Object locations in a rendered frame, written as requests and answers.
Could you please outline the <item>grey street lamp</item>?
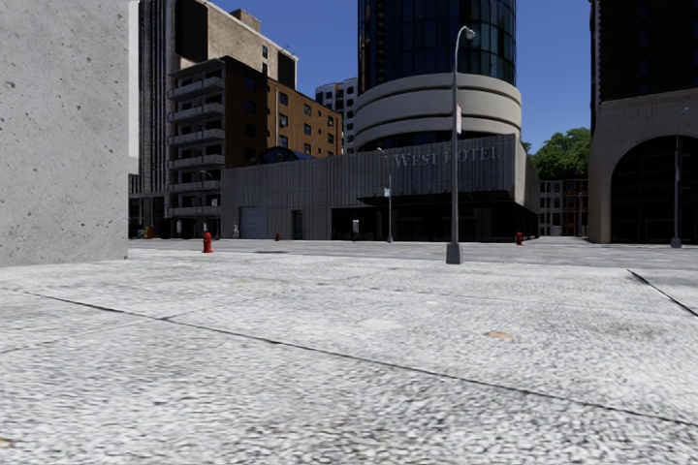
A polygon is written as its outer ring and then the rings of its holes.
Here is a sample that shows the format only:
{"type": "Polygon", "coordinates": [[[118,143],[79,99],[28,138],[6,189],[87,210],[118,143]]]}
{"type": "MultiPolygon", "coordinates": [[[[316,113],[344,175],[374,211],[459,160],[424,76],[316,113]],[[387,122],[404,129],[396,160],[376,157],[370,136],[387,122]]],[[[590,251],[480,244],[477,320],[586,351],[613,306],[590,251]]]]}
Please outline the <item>grey street lamp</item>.
{"type": "Polygon", "coordinates": [[[387,187],[385,188],[386,191],[386,197],[388,200],[388,235],[387,235],[387,242],[389,244],[393,243],[393,181],[392,181],[392,163],[391,163],[391,157],[390,155],[387,155],[382,147],[377,147],[376,148],[377,152],[379,155],[382,155],[384,157],[384,160],[386,162],[386,167],[387,167],[387,173],[388,173],[388,183],[387,187]]]}
{"type": "Polygon", "coordinates": [[[462,251],[459,240],[459,150],[458,141],[461,131],[461,116],[459,113],[458,101],[458,75],[459,75],[459,55],[460,40],[465,36],[467,40],[473,40],[476,33],[469,26],[462,26],[455,41],[455,54],[452,70],[452,133],[451,133],[451,240],[446,248],[446,264],[462,264],[462,251]]]}
{"type": "Polygon", "coordinates": [[[670,246],[673,249],[682,248],[682,240],[680,238],[680,195],[679,183],[681,179],[680,169],[680,128],[683,118],[689,113],[689,107],[684,107],[680,113],[678,126],[675,133],[675,151],[674,151],[674,209],[673,209],[673,236],[670,241],[670,246]]]}

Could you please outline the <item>glass tower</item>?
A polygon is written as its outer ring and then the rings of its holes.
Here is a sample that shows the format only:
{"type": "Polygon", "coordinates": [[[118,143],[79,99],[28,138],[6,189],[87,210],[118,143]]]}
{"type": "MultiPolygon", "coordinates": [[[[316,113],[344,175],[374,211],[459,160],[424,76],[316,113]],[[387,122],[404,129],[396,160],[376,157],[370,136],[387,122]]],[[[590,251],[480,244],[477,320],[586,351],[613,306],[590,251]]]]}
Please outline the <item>glass tower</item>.
{"type": "Polygon", "coordinates": [[[225,233],[242,238],[451,240],[452,70],[460,28],[459,240],[539,230],[538,174],[522,142],[517,0],[358,0],[355,152],[226,175],[225,233]]]}

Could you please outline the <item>white apartment building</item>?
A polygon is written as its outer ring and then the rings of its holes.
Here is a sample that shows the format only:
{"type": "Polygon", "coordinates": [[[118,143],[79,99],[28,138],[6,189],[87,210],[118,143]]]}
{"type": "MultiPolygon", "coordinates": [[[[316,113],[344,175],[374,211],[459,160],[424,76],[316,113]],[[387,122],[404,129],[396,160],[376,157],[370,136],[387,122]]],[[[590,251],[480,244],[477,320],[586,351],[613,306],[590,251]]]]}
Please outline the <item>white apartment building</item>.
{"type": "Polygon", "coordinates": [[[342,116],[342,149],[344,154],[355,152],[355,104],[358,96],[358,79],[351,77],[340,82],[321,85],[315,89],[315,100],[342,116]]]}

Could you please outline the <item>brown brick building with balconies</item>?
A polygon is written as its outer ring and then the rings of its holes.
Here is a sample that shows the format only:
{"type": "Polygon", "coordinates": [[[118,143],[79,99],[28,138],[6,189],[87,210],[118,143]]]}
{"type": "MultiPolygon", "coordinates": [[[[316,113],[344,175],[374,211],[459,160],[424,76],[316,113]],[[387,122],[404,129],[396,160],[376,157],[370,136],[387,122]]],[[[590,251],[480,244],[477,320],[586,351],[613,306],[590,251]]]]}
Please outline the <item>brown brick building with balconies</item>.
{"type": "Polygon", "coordinates": [[[169,236],[219,235],[226,171],[339,155],[339,113],[230,56],[172,73],[167,93],[169,236]]]}

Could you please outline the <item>row of buildings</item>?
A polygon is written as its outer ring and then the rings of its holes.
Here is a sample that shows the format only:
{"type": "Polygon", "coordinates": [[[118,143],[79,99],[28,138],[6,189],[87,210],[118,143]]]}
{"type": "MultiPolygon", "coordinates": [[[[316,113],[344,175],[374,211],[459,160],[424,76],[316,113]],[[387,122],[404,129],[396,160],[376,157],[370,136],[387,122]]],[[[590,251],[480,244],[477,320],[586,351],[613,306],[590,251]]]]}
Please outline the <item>row of buildings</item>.
{"type": "Polygon", "coordinates": [[[562,179],[540,182],[539,234],[587,235],[587,180],[562,179]]]}

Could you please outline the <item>trees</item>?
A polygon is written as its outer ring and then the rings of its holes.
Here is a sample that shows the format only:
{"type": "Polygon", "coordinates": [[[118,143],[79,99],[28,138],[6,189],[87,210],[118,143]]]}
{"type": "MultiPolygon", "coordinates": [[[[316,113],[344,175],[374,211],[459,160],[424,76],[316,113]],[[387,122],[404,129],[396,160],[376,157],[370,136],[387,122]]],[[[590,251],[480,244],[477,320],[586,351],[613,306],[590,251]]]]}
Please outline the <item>trees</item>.
{"type": "Polygon", "coordinates": [[[542,181],[587,178],[591,131],[585,127],[553,134],[533,154],[531,144],[521,142],[542,181]]]}

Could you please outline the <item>tan concrete tower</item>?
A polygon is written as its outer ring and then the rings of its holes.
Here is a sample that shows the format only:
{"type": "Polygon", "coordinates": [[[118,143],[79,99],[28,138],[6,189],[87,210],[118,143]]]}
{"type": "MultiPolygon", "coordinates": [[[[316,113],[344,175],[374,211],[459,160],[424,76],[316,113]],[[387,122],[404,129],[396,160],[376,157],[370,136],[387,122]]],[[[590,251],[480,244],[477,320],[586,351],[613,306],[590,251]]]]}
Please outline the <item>tan concrete tower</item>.
{"type": "Polygon", "coordinates": [[[298,58],[263,35],[256,17],[209,0],[140,0],[139,20],[140,160],[130,203],[148,233],[172,238],[165,219],[172,73],[230,56],[296,90],[298,58]]]}

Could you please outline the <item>dark tower with arch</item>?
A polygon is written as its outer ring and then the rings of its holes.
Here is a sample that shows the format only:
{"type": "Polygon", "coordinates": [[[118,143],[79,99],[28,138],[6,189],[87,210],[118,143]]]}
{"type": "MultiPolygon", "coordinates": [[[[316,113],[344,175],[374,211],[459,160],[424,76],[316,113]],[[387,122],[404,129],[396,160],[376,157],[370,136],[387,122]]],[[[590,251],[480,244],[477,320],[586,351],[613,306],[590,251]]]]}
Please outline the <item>dark tower with arch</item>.
{"type": "Polygon", "coordinates": [[[680,238],[698,245],[698,0],[588,0],[587,236],[670,244],[680,113],[680,238]]]}

